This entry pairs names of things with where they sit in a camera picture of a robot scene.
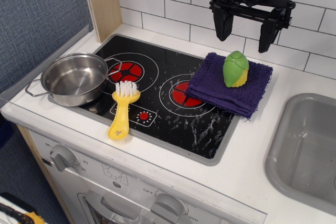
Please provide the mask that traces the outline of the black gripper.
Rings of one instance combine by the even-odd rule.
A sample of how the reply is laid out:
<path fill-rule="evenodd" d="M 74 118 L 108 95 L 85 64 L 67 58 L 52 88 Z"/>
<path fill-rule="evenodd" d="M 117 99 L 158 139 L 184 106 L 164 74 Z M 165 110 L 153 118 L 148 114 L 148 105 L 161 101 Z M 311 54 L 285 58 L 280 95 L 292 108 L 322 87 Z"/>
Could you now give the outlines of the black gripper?
<path fill-rule="evenodd" d="M 224 41 L 231 34 L 234 16 L 262 22 L 260 53 L 267 52 L 282 28 L 288 28 L 291 11 L 296 4 L 291 0 L 211 0 L 216 36 Z"/>

